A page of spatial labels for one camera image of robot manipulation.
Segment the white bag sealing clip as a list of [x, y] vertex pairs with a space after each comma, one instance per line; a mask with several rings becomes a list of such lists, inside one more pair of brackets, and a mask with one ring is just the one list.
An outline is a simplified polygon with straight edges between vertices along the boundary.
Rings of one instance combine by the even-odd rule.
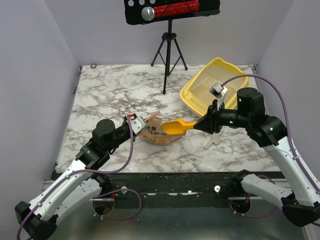
[[221, 132], [215, 133], [211, 137], [211, 139], [203, 146], [203, 148], [207, 150], [211, 145], [218, 145], [222, 141], [221, 135], [222, 135]]

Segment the yellow litter scoop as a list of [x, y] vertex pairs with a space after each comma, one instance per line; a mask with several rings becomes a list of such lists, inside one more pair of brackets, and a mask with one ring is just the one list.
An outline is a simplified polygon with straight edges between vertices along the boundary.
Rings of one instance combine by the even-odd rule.
[[194, 128], [196, 122], [186, 122], [183, 119], [168, 121], [162, 124], [163, 131], [168, 135], [183, 135]]

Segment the pink cat litter bag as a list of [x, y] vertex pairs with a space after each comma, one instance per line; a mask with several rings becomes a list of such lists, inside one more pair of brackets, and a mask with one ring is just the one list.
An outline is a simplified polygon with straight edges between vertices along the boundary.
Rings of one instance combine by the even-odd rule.
[[142, 140], [154, 145], [166, 146], [186, 135], [186, 133], [175, 135], [166, 134], [162, 128], [162, 118], [159, 117], [160, 114], [161, 111], [157, 110], [145, 119], [146, 128], [139, 135]]

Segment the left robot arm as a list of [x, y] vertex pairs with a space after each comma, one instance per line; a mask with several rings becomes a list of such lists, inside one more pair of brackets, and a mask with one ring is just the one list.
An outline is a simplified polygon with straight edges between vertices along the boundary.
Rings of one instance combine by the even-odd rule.
[[[146, 126], [146, 121], [136, 114], [125, 116], [119, 127], [110, 119], [100, 120], [66, 171], [40, 195], [15, 206], [19, 224], [16, 238], [20, 239], [25, 231], [31, 240], [47, 240], [68, 213], [91, 198], [107, 197], [111, 191], [107, 175], [127, 167], [133, 156], [135, 138]], [[101, 170], [126, 141], [130, 141], [130, 150], [124, 165], [112, 171]]]

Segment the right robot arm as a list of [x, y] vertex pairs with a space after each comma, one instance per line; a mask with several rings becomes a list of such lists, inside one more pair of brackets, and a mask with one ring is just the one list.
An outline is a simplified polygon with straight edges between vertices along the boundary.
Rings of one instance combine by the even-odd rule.
[[237, 91], [237, 109], [218, 107], [214, 100], [194, 125], [195, 130], [219, 133], [224, 126], [245, 129], [247, 135], [277, 164], [290, 188], [280, 187], [259, 178], [248, 170], [234, 174], [229, 191], [236, 196], [249, 193], [261, 197], [282, 210], [295, 226], [304, 227], [320, 218], [320, 195], [299, 167], [301, 160], [290, 147], [289, 132], [284, 123], [265, 113], [263, 95], [255, 88]]

